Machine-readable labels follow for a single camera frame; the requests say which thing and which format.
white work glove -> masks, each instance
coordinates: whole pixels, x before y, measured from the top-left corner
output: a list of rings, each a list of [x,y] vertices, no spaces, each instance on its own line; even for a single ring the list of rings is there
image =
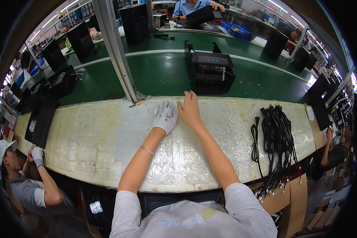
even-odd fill
[[[160,127],[164,129],[165,135],[172,131],[179,117],[177,113],[172,115],[172,109],[173,105],[168,100],[161,102],[153,112],[152,128]]]
[[[44,165],[42,156],[44,155],[44,152],[42,151],[41,147],[35,147],[32,151],[32,157],[34,162],[36,163],[37,169],[41,165]]]

blue shirt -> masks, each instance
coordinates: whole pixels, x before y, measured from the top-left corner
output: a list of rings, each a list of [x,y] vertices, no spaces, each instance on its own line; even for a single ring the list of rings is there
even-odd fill
[[[195,8],[192,9],[186,0],[180,0],[179,2],[176,3],[175,11],[173,12],[172,17],[186,16],[189,13],[197,11],[198,9],[203,8],[204,6],[207,5],[210,5],[210,0],[197,0],[195,4]]]

gray t-shirt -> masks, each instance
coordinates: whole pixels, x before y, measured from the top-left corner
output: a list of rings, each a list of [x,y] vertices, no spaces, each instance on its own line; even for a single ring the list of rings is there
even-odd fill
[[[60,192],[64,197],[63,203],[46,207],[44,183],[26,178],[21,170],[19,174],[19,178],[9,179],[8,182],[16,199],[29,212],[40,216],[54,216],[71,213],[74,210],[73,202],[61,189]]]
[[[185,200],[158,207],[140,221],[142,210],[137,195],[120,191],[109,237],[276,238],[271,216],[246,185],[234,183],[225,189],[225,209],[214,201]]]

wire connector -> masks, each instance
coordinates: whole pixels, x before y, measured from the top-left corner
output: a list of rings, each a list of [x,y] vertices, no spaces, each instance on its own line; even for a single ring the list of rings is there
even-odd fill
[[[255,125],[258,126],[260,117],[255,117]]]

fluorescent ceiling light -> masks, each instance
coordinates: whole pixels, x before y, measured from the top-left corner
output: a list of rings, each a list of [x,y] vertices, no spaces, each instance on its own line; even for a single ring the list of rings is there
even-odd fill
[[[51,22],[55,17],[57,16],[57,14],[56,15],[54,15],[54,17],[52,17],[50,20],[48,20],[48,22],[47,23],[45,23],[45,25],[43,25],[42,26],[42,28],[44,28],[49,22]]]
[[[300,22],[298,21],[298,19],[296,19],[296,18],[295,18],[294,16],[292,16],[292,15],[291,15],[291,17],[294,18],[295,21],[297,21],[297,22],[304,28],[304,25],[303,25],[302,23],[300,23]]]
[[[281,6],[279,6],[278,4],[274,3],[271,0],[268,0],[270,3],[274,4],[275,6],[279,7],[281,10],[283,10],[285,13],[288,13],[284,8],[282,8]]]
[[[75,0],[74,2],[72,2],[71,4],[67,5],[67,7],[65,7],[64,9],[61,10],[61,12],[65,11],[68,7],[70,7],[71,5],[73,5],[74,3],[78,2],[79,0]]]
[[[308,33],[314,38],[314,40],[316,40],[316,38],[308,31]]]
[[[37,36],[37,34],[40,32],[41,30],[38,30],[38,32],[32,37],[32,39],[30,39],[30,41],[33,41],[33,39]]]
[[[320,45],[320,43],[318,41],[316,41],[318,43],[318,45]],[[322,45],[320,45],[320,47],[322,48]]]

